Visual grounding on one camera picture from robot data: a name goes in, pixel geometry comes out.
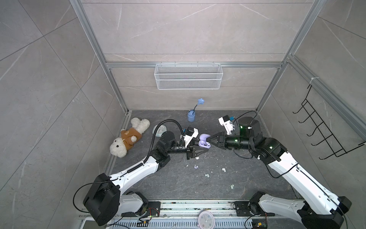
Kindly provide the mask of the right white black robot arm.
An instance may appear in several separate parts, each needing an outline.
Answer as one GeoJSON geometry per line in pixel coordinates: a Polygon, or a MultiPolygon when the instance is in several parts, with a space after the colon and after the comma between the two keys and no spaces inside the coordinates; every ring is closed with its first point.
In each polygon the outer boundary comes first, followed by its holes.
{"type": "Polygon", "coordinates": [[[274,170],[300,195],[301,199],[277,198],[264,192],[255,193],[248,209],[253,216],[265,213],[281,215],[302,223],[307,229],[340,229],[347,225],[346,213],[351,201],[337,196],[309,174],[277,139],[264,137],[260,123],[253,117],[242,117],[234,127],[227,116],[219,119],[225,132],[206,139],[207,143],[227,150],[248,150],[262,161],[268,171],[274,170]]]}

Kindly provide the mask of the purple earbud charging case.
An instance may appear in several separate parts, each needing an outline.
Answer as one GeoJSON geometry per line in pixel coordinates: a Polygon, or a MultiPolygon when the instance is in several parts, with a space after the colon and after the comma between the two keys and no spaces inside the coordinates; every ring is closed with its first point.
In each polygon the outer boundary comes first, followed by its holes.
{"type": "Polygon", "coordinates": [[[211,147],[211,144],[207,142],[207,139],[210,137],[209,134],[201,134],[199,136],[199,143],[198,146],[201,148],[209,149],[211,147]]]}

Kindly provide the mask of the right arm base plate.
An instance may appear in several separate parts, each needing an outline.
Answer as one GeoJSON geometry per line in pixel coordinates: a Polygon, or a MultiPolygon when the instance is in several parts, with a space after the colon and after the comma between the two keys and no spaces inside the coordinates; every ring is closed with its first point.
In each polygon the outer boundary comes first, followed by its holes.
{"type": "Polygon", "coordinates": [[[264,212],[258,204],[251,203],[249,201],[235,201],[232,204],[232,208],[236,211],[238,217],[249,217],[249,216],[268,216],[274,217],[274,213],[264,212]]]}

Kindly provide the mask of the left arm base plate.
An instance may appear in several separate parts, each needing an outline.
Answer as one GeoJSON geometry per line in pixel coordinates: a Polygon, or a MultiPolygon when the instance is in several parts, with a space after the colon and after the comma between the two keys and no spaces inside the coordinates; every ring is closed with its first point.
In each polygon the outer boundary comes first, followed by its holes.
{"type": "Polygon", "coordinates": [[[161,202],[150,201],[146,206],[142,206],[137,212],[122,213],[125,217],[147,217],[147,216],[158,216],[160,214],[161,202]]]}

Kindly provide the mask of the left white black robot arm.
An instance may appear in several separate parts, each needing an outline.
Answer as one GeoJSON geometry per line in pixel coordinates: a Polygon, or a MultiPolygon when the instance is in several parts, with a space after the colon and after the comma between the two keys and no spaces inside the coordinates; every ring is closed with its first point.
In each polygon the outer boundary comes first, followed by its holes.
{"type": "Polygon", "coordinates": [[[195,158],[207,152],[208,138],[208,134],[199,138],[186,135],[176,142],[173,132],[164,132],[148,158],[111,176],[100,174],[91,183],[84,206],[99,226],[106,225],[118,212],[143,215],[149,201],[140,192],[127,195],[126,190],[163,168],[170,161],[170,153],[186,153],[188,158],[195,158]]]}

